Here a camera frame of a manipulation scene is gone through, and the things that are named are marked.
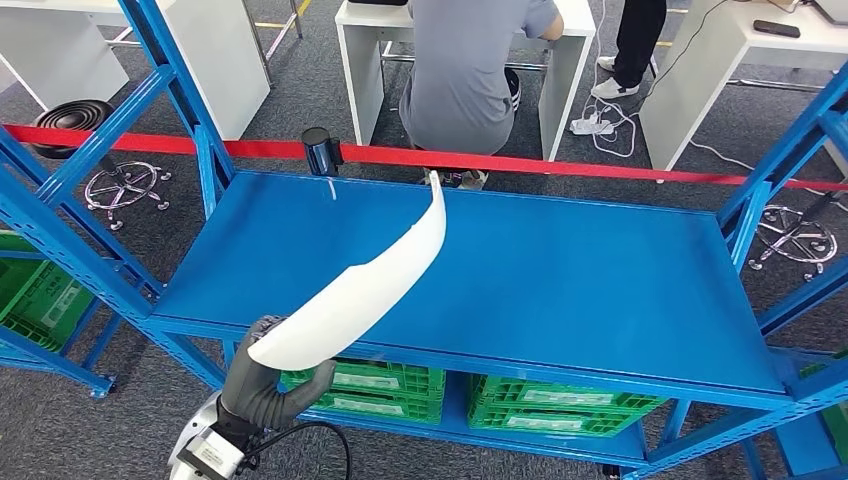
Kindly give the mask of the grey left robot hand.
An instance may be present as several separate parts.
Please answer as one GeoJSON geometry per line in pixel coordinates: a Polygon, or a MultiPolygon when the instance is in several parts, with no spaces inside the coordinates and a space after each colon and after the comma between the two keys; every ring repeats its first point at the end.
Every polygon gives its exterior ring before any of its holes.
{"type": "Polygon", "coordinates": [[[296,388],[278,390],[281,371],[253,360],[248,348],[285,320],[265,315],[243,338],[230,365],[217,401],[218,423],[227,428],[279,430],[310,408],[332,385],[336,362],[325,360],[313,370],[313,377],[296,388]]]}

